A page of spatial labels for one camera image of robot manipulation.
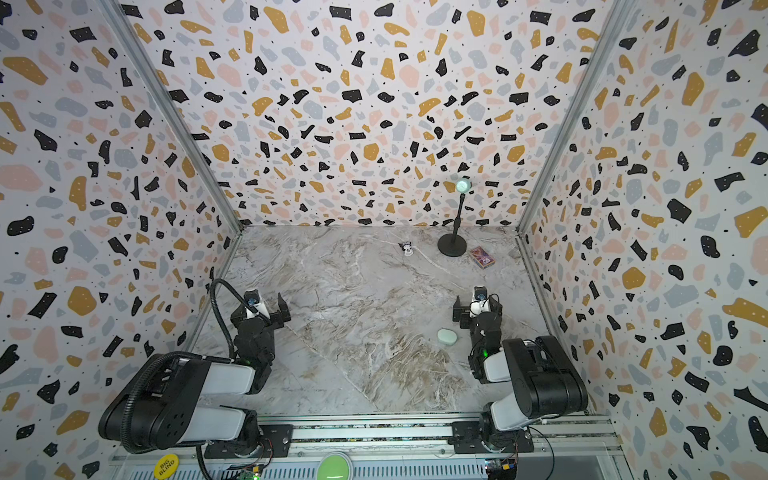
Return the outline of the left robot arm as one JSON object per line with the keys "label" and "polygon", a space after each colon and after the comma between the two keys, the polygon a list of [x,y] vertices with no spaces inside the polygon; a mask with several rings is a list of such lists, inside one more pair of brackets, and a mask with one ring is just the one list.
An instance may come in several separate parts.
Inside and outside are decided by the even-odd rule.
{"label": "left robot arm", "polygon": [[100,437],[132,454],[209,445],[247,458],[265,450],[269,443],[255,411],[205,401],[260,393],[276,358],[275,332],[290,319],[283,297],[270,312],[257,291],[246,292],[230,317],[236,329],[233,356],[151,355],[102,414]]}

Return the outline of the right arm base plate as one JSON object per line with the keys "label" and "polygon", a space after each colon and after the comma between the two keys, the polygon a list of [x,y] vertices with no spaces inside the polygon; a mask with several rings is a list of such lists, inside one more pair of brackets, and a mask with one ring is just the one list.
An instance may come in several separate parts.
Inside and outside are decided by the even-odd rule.
{"label": "right arm base plate", "polygon": [[527,431],[499,431],[480,420],[453,422],[448,444],[456,454],[510,455],[534,451],[533,440]]}

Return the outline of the mint green charging case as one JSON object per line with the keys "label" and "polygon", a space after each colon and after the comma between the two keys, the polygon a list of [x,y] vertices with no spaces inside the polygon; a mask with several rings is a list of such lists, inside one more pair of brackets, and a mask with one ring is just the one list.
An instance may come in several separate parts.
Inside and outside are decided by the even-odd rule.
{"label": "mint green charging case", "polygon": [[437,340],[442,345],[452,346],[458,341],[458,335],[453,330],[441,328],[437,332]]}

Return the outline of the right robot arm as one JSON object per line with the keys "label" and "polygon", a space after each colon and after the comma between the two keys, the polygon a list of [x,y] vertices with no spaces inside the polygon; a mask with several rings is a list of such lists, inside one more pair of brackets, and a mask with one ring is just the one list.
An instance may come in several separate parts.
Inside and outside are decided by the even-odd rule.
{"label": "right robot arm", "polygon": [[503,306],[480,288],[465,306],[456,300],[452,320],[470,332],[468,365],[482,384],[508,383],[511,393],[483,407],[477,420],[451,425],[457,453],[530,452],[525,429],[545,419],[584,411],[588,392],[562,346],[551,335],[504,340]]}

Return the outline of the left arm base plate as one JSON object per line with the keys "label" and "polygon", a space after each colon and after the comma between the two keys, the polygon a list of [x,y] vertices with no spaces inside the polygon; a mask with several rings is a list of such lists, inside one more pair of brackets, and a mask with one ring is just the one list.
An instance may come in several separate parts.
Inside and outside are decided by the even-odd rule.
{"label": "left arm base plate", "polygon": [[250,462],[285,458],[292,443],[293,431],[292,424],[247,427],[233,440],[212,442],[206,447],[204,458]]}

